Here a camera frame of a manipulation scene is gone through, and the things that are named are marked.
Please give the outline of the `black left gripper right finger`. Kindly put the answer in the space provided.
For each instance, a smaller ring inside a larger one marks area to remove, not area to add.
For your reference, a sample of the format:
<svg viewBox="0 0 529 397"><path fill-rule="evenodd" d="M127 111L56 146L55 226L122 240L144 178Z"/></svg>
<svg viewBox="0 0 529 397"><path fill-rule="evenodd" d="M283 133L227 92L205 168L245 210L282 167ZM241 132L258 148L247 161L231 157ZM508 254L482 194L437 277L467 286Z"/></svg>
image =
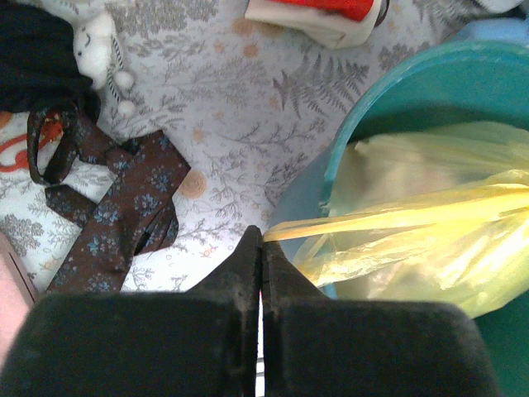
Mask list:
<svg viewBox="0 0 529 397"><path fill-rule="evenodd" d="M452 304L333 300L263 246L268 396L497 396L473 320Z"/></svg>

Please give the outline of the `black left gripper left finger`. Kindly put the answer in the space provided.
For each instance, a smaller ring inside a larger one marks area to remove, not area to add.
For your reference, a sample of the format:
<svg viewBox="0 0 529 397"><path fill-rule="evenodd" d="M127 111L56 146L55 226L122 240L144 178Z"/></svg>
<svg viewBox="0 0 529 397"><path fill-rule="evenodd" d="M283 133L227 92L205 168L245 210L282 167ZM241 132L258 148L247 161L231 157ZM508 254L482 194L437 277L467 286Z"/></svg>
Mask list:
<svg viewBox="0 0 529 397"><path fill-rule="evenodd" d="M184 293L50 294L1 372L4 396L252 396L262 235Z"/></svg>

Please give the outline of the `yellow plastic trash bag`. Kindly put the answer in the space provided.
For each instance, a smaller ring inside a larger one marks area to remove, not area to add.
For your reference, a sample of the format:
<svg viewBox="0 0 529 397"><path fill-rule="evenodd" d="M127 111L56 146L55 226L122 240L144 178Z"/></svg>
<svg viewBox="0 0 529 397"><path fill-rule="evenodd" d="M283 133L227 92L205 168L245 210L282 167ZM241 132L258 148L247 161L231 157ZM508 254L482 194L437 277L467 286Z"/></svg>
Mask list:
<svg viewBox="0 0 529 397"><path fill-rule="evenodd" d="M321 218L282 222L294 266L340 299L435 301L471 318L528 290L528 133L498 122L348 144Z"/></svg>

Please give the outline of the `teal plastic trash bin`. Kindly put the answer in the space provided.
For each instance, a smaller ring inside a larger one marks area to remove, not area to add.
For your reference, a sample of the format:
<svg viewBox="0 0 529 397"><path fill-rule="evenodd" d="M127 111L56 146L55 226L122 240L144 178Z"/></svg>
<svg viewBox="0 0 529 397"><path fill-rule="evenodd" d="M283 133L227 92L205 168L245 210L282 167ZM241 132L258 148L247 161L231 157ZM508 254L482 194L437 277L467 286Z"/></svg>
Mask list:
<svg viewBox="0 0 529 397"><path fill-rule="evenodd" d="M455 41L403 61L375 83L341 124L332 144L288 186L271 222L320 217L352 138L489 118L528 126L528 50L496 41ZM294 242L280 243L291 263ZM496 375L497 396L528 393L528 297L475 322Z"/></svg>

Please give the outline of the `blue floor squeegee mop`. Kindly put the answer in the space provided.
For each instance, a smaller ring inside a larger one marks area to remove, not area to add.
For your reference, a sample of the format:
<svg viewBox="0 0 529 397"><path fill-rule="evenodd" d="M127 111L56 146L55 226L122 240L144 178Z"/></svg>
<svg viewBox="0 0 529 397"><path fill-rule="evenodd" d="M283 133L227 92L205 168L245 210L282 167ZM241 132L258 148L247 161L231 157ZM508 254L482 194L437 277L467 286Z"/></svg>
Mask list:
<svg viewBox="0 0 529 397"><path fill-rule="evenodd" d="M528 46L528 19L494 18L470 22L453 41L502 41Z"/></svg>

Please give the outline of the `rainbow striped bag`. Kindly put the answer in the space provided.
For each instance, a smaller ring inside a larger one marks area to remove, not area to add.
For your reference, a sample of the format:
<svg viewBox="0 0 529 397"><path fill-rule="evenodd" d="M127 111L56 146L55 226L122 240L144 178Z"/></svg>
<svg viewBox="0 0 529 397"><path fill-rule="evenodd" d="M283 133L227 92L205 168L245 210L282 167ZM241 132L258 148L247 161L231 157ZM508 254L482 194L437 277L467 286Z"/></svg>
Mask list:
<svg viewBox="0 0 529 397"><path fill-rule="evenodd" d="M338 10L333 1L311 7L308 1L250 1L245 18L305 33L329 49L362 45L385 18L388 1L344 2L349 10Z"/></svg>

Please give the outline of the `brown floral necktie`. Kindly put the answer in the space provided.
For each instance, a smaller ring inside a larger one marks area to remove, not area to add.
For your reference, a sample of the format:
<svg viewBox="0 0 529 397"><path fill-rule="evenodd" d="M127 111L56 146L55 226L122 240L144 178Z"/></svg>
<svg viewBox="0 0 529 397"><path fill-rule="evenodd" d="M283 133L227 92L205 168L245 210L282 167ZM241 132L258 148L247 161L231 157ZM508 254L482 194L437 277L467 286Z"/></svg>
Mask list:
<svg viewBox="0 0 529 397"><path fill-rule="evenodd" d="M39 171L41 130L51 112L58 113L63 136ZM44 185L47 206L81 229L48 292L118 292L134 256L174 243L173 196L191 167L163 131L119 144L75 103L59 103L30 113L27 149L31 179ZM75 159L115 174L99 202L64 183Z"/></svg>

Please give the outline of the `white smiley plush toy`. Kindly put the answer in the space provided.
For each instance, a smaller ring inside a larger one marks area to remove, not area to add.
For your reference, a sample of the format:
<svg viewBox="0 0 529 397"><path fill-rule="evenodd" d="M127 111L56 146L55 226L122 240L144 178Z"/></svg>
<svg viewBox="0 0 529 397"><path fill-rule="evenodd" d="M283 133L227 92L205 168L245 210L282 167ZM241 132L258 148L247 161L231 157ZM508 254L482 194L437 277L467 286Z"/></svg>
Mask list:
<svg viewBox="0 0 529 397"><path fill-rule="evenodd" d="M81 23L74 32L73 49L79 73L92 80L92 89L108 88L117 101L117 112L133 116L136 105L123 94L132 89L135 78L125 69L111 14L103 11Z"/></svg>

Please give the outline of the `black cloth garment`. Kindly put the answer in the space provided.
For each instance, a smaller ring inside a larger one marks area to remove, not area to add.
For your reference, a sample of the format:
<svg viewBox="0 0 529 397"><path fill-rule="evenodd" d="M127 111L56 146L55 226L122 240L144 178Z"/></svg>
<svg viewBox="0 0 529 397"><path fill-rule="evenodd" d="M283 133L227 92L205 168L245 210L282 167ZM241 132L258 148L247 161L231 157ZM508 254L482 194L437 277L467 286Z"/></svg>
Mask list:
<svg viewBox="0 0 529 397"><path fill-rule="evenodd" d="M75 103L97 121L101 101L78 71L73 27L31 5L1 2L1 109L29 112Z"/></svg>

